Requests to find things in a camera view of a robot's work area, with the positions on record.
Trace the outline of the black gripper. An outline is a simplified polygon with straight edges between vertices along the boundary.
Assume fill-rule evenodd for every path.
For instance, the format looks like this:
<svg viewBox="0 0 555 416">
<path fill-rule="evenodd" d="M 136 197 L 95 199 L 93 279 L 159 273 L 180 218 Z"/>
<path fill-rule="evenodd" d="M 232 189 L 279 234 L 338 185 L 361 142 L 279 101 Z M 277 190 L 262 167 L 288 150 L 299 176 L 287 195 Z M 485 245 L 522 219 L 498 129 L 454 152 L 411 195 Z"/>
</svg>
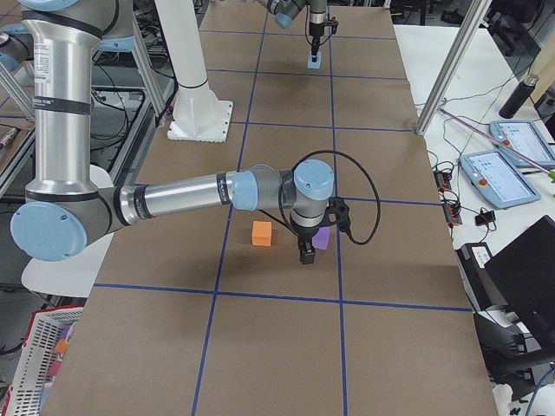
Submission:
<svg viewBox="0 0 555 416">
<path fill-rule="evenodd" d="M 316 249 L 312 238 L 321 228 L 337 225 L 340 232 L 350 233 L 349 207 L 341 197 L 330 197 L 323 205 L 319 201 L 316 205 L 317 213 L 309 212 L 300 206 L 291 210 L 291 226 L 297 235 L 299 261 L 303 265 L 313 264 Z"/>
<path fill-rule="evenodd" d="M 337 33 L 337 19 L 333 16 L 330 17 L 328 13 L 313 13 L 309 12 L 307 15 L 307 42 L 310 45 L 310 58 L 317 59 L 320 38 L 325 35 L 326 30 L 329 30 L 328 37 Z"/>
</svg>

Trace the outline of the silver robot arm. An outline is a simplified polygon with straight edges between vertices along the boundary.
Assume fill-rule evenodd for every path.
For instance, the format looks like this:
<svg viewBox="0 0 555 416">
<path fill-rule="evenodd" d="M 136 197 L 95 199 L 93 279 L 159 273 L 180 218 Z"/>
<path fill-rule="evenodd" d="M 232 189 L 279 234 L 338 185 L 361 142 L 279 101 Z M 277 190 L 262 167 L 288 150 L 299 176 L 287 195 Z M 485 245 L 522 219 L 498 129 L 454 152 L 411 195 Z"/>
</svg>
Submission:
<svg viewBox="0 0 555 416">
<path fill-rule="evenodd" d="M 320 47 L 337 32 L 338 21 L 327 11 L 327 2 L 321 0 L 258 0 L 282 29 L 291 26 L 297 16 L 306 11 L 305 39 L 310 45 L 308 68 L 319 68 L 322 59 Z"/>
<path fill-rule="evenodd" d="M 35 177 L 10 220 L 16 245 L 57 262 L 143 219 L 231 205 L 277 209 L 297 237 L 301 262 L 315 257 L 312 238 L 336 225 L 349 233 L 349 208 L 333 195 L 334 173 L 318 153 L 290 170 L 258 165 L 164 185 L 100 188 L 89 175 L 92 55 L 102 41 L 134 44 L 129 1 L 24 1 L 22 21 L 34 40 Z"/>
</svg>

